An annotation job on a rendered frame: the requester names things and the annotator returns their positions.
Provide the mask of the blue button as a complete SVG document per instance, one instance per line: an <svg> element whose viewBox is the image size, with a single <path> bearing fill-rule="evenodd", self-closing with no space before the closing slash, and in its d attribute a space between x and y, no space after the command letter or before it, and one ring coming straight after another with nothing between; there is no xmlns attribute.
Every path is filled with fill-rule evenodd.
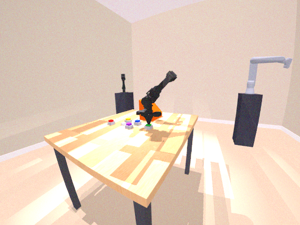
<svg viewBox="0 0 300 225"><path fill-rule="evenodd" d="M140 120L135 120L134 121L134 125L136 125L136 126L139 126L139 125L141 125L142 124L142 122L140 121Z"/></svg>

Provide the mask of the red button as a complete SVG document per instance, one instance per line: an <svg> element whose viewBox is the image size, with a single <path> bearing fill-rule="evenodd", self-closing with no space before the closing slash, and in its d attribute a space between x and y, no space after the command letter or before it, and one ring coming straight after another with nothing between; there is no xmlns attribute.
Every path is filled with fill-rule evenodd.
<svg viewBox="0 0 300 225"><path fill-rule="evenodd" d="M107 122L107 124L108 124L108 125L113 125L113 124L115 124L115 121L114 121L114 120L109 120L109 121Z"/></svg>

